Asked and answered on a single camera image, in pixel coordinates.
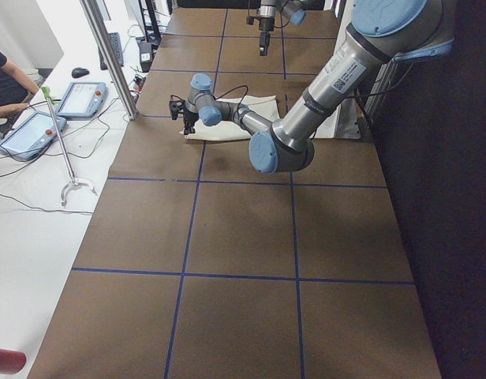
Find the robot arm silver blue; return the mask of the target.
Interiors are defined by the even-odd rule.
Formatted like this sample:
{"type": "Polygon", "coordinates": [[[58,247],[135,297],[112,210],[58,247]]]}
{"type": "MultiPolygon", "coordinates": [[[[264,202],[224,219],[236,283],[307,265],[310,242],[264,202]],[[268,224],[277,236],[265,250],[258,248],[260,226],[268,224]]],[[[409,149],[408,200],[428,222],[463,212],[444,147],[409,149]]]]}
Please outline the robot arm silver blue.
{"type": "Polygon", "coordinates": [[[299,25],[306,16],[300,1],[263,0],[254,19],[258,20],[260,30],[259,55],[267,56],[271,32],[275,29],[275,16],[280,13],[291,24],[299,25]]]}
{"type": "Polygon", "coordinates": [[[451,51],[456,8],[455,1],[355,1],[343,44],[284,118],[271,122],[245,105],[217,100],[204,73],[193,76],[187,99],[170,103],[171,117],[183,115],[186,135],[196,121],[233,122],[251,136],[249,158],[257,171],[302,170],[314,156],[311,135],[371,70],[451,51]]]}

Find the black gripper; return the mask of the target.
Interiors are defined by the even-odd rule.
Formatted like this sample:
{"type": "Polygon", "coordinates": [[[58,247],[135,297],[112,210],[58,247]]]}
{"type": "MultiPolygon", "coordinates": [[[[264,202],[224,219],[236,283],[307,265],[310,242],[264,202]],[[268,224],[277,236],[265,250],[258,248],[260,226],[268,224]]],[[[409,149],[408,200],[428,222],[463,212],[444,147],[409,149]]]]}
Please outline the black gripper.
{"type": "Polygon", "coordinates": [[[193,134],[196,132],[195,124],[199,120],[199,115],[188,110],[183,111],[184,135],[193,134]]]}
{"type": "Polygon", "coordinates": [[[260,41],[259,49],[260,55],[266,55],[270,44],[270,32],[273,31],[273,18],[261,17],[259,19],[260,41]]]}

